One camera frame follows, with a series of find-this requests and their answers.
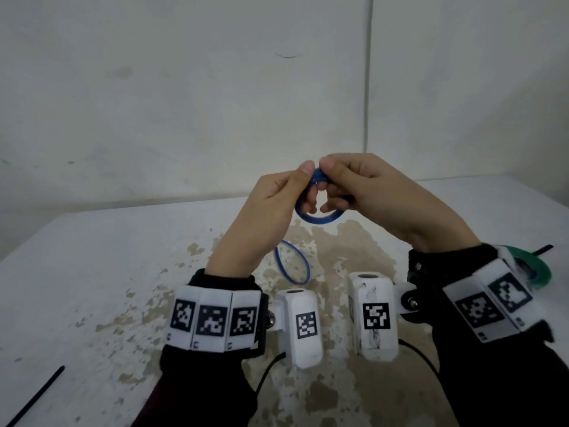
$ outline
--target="hand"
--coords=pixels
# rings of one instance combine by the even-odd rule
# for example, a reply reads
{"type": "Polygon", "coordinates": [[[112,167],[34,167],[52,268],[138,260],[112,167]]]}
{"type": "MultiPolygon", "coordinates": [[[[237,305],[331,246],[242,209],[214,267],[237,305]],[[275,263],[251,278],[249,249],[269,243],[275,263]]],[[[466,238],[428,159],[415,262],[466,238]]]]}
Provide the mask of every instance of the hand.
{"type": "Polygon", "coordinates": [[[321,211],[355,209],[423,253],[480,245],[455,211],[378,156],[331,154],[319,164],[332,181],[321,211]]]}
{"type": "MultiPolygon", "coordinates": [[[[245,205],[220,240],[205,273],[220,277],[248,277],[265,255],[285,236],[298,197],[308,186],[314,162],[296,171],[262,176],[245,205]]],[[[311,186],[301,208],[316,211],[317,187],[311,186]]]]}

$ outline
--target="tabletop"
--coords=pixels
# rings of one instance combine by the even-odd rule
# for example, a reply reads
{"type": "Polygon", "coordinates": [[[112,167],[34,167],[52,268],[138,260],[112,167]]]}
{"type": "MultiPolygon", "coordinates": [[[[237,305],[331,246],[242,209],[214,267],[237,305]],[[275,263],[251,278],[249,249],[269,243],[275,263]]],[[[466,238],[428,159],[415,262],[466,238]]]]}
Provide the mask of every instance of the tabletop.
{"type": "MultiPolygon", "coordinates": [[[[507,176],[424,181],[488,243],[543,255],[552,281],[537,292],[552,324],[552,347],[569,361],[569,209],[507,176]]],[[[174,289],[204,267],[245,198],[62,215],[0,262],[0,425],[62,365],[65,371],[20,426],[130,425],[160,376],[158,361],[174,289]]],[[[457,425],[435,376],[401,348],[392,363],[351,350],[347,275],[381,272],[406,280],[407,244],[355,212],[315,226],[293,217],[285,240],[311,265],[324,359],[305,371],[277,363],[250,425],[457,425]]],[[[302,262],[282,250],[290,274],[302,262]]],[[[271,297],[290,287],[268,254],[254,273],[271,297]]],[[[399,337],[438,365],[431,329],[399,319],[399,337]]],[[[255,388],[277,354],[245,361],[255,388]]]]}

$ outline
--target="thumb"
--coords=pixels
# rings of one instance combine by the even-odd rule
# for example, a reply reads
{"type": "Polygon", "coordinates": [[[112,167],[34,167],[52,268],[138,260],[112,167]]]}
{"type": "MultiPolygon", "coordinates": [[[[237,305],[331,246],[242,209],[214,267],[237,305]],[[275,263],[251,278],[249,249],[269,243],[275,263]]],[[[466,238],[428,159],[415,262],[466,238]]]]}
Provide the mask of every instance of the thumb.
{"type": "Polygon", "coordinates": [[[314,162],[308,160],[301,164],[296,171],[290,173],[286,186],[283,187],[279,196],[296,202],[301,193],[309,185],[310,177],[314,173],[314,162]]]}
{"type": "Polygon", "coordinates": [[[331,156],[322,157],[319,163],[320,169],[337,186],[344,187],[347,191],[354,194],[359,190],[364,177],[352,172],[346,165],[334,161],[331,156]]]}

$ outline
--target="blue cable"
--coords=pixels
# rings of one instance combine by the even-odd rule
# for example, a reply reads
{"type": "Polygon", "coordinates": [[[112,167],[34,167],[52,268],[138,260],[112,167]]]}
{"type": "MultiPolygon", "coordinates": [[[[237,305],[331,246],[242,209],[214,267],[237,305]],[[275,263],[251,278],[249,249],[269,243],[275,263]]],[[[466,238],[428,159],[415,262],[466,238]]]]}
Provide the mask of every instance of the blue cable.
{"type": "Polygon", "coordinates": [[[344,212],[339,210],[339,209],[335,210],[331,215],[326,216],[326,217],[314,217],[314,216],[310,216],[308,214],[304,214],[301,212],[302,201],[306,197],[306,193],[309,191],[310,186],[314,186],[315,184],[318,184],[321,181],[326,181],[328,183],[330,181],[330,178],[328,178],[326,176],[326,174],[324,172],[322,172],[322,169],[317,168],[314,171],[314,173],[312,174],[312,178],[309,181],[309,186],[301,194],[301,196],[298,198],[298,201],[296,201],[296,205],[294,206],[296,214],[298,214],[298,216],[302,220],[304,220],[305,222],[308,222],[308,223],[312,223],[314,225],[323,225],[324,223],[333,222],[338,217],[340,217],[342,214],[344,214],[344,212]]]}
{"type": "Polygon", "coordinates": [[[276,260],[276,265],[279,267],[279,270],[281,270],[281,273],[283,273],[283,276],[285,277],[285,279],[287,279],[293,285],[305,285],[305,284],[307,284],[310,280],[310,264],[309,264],[308,260],[306,259],[306,257],[302,254],[302,252],[299,249],[297,249],[294,245],[290,244],[288,241],[282,240],[281,243],[286,244],[292,250],[297,252],[298,255],[302,258],[302,260],[304,261],[304,265],[306,265],[306,279],[304,279],[303,282],[297,282],[297,281],[293,280],[288,275],[288,273],[285,271],[285,267],[283,266],[283,263],[281,262],[281,258],[279,257],[279,247],[277,246],[277,247],[275,247],[275,260],[276,260]]]}

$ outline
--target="metal bolt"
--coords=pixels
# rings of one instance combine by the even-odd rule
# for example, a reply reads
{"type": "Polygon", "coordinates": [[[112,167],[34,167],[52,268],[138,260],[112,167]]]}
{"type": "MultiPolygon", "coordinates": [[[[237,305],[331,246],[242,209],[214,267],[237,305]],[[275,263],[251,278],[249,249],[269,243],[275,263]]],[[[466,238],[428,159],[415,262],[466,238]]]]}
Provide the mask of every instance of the metal bolt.
{"type": "Polygon", "coordinates": [[[275,322],[276,322],[275,314],[272,311],[268,310],[268,312],[267,312],[267,329],[273,328],[275,322]]]}

